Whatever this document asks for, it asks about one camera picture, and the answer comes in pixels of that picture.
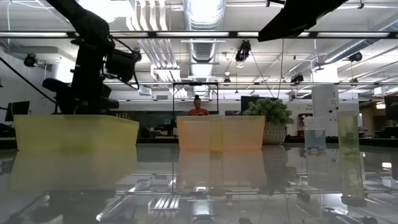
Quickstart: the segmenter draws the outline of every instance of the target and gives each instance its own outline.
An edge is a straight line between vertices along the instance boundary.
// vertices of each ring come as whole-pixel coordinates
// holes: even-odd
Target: reflective surface
[[[0,152],[0,223],[398,223],[398,152]]]

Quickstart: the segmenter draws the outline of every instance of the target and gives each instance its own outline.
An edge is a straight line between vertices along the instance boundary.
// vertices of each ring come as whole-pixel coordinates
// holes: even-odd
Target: orange shirt
[[[200,109],[200,110],[192,109],[188,112],[188,115],[189,116],[208,116],[209,111],[207,111],[206,109]]]

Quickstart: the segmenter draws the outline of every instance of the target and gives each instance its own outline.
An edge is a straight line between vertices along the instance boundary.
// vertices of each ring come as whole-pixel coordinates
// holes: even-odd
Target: green potted plant
[[[243,115],[266,117],[264,144],[282,144],[286,137],[286,124],[294,124],[294,120],[290,118],[292,111],[287,109],[282,100],[260,99],[256,103],[250,102],[249,109]]]

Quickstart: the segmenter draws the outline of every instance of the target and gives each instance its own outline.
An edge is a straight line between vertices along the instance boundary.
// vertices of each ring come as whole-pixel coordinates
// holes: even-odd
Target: person
[[[208,116],[209,111],[201,108],[201,99],[198,95],[195,96],[193,100],[193,105],[195,105],[195,109],[192,109],[188,112],[189,116]]]

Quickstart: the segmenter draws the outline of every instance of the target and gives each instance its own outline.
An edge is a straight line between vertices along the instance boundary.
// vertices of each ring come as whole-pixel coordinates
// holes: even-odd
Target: plant pot
[[[285,141],[286,131],[284,124],[266,122],[262,143],[266,145],[280,145]]]

